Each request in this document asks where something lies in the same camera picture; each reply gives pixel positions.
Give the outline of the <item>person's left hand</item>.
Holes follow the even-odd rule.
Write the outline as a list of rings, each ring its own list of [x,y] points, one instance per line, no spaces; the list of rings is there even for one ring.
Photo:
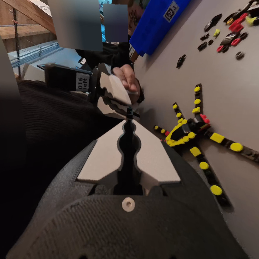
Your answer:
[[[129,64],[125,64],[122,67],[115,67],[111,72],[120,79],[127,92],[134,96],[140,95],[140,84],[135,77],[133,68]]]

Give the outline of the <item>blue plastic bin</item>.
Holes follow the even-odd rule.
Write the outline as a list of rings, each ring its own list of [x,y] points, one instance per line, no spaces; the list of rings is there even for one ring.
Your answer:
[[[191,0],[150,0],[129,43],[143,57],[152,55]]]

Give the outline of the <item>black yellow lego spider model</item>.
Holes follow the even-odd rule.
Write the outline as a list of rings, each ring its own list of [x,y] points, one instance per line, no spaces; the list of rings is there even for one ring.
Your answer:
[[[240,154],[256,163],[259,161],[258,151],[250,149],[238,142],[234,142],[226,137],[210,130],[211,122],[203,112],[202,84],[199,83],[194,89],[195,101],[192,111],[193,118],[185,118],[179,104],[173,103],[173,110],[178,119],[177,125],[170,131],[154,126],[154,131],[165,136],[164,141],[169,147],[173,148],[178,154],[182,155],[186,148],[196,158],[200,169],[203,171],[212,194],[217,199],[221,207],[231,207],[231,202],[227,197],[218,177],[209,164],[205,154],[199,147],[198,141],[205,137],[221,146]]]

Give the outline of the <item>black lego clip bar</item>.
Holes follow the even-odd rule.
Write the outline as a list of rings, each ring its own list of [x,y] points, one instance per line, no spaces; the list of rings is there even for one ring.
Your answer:
[[[130,119],[130,120],[135,120],[135,121],[140,120],[140,115],[138,113],[134,112],[132,108],[127,108],[126,117],[127,117],[127,119]]]

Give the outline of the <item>pile of loose lego pieces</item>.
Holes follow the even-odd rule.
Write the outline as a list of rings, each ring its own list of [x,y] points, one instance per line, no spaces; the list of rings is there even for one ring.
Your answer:
[[[230,33],[224,37],[217,48],[217,53],[226,53],[230,47],[237,46],[241,41],[248,37],[247,32],[242,32],[244,29],[244,21],[249,26],[258,26],[259,16],[259,1],[249,1],[243,9],[238,9],[236,12],[230,14],[223,20],[223,23],[228,26]],[[215,27],[222,18],[222,14],[213,17],[205,26],[204,32],[208,32]],[[209,34],[205,34],[200,37],[202,43],[197,47],[198,51],[204,50],[208,45],[212,45],[213,39],[208,42],[205,41],[209,38]]]

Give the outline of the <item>person's left forearm black sleeve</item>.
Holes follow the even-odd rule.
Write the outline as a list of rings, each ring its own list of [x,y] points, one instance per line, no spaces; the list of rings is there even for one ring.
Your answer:
[[[96,115],[96,110],[84,94],[48,88],[43,81],[20,80],[17,85],[27,124],[65,118],[89,120]]]

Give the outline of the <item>printed cardboard lego box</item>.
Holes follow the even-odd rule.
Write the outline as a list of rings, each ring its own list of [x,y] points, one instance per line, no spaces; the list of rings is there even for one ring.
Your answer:
[[[128,2],[128,29],[133,34],[149,0],[129,0]]]

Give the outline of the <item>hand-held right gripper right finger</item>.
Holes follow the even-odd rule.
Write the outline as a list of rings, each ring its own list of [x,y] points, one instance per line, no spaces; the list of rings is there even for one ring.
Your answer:
[[[158,137],[144,128],[136,120],[134,134],[140,140],[137,152],[137,167],[141,171],[140,185],[145,189],[164,184],[180,183],[180,177]]]

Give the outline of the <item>small black lego piece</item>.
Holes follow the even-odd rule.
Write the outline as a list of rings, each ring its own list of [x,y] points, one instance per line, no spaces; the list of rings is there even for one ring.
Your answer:
[[[184,62],[185,58],[186,58],[186,55],[185,55],[185,54],[182,55],[182,56],[179,58],[179,60],[178,60],[178,62],[177,62],[177,65],[176,65],[176,68],[177,68],[177,69],[179,69],[179,68],[183,65],[183,62]]]

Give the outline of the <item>metal railing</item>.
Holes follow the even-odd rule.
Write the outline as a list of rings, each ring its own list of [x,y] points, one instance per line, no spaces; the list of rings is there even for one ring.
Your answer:
[[[41,60],[51,55],[52,53],[63,49],[64,48],[60,47],[57,41],[50,41],[21,49],[19,50],[19,54],[17,54],[17,51],[10,52],[8,53],[8,57],[11,66],[14,69],[16,67],[22,66],[25,63],[34,63],[37,60]]]

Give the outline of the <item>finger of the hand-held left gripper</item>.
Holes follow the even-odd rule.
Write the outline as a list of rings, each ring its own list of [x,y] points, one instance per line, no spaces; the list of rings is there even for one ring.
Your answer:
[[[124,103],[125,105],[132,104],[121,80],[115,75],[107,75],[106,73],[102,72],[100,76],[100,87],[101,89],[106,89],[114,99]]]
[[[126,119],[126,109],[130,104],[129,98],[115,98],[111,96],[101,96],[97,101],[97,108],[111,118]]]

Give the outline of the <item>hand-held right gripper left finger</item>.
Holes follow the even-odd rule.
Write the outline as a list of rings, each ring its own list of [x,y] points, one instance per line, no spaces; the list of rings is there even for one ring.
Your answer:
[[[116,171],[121,166],[122,154],[118,140],[124,134],[122,121],[99,137],[82,167],[77,180],[85,182],[117,182]]]

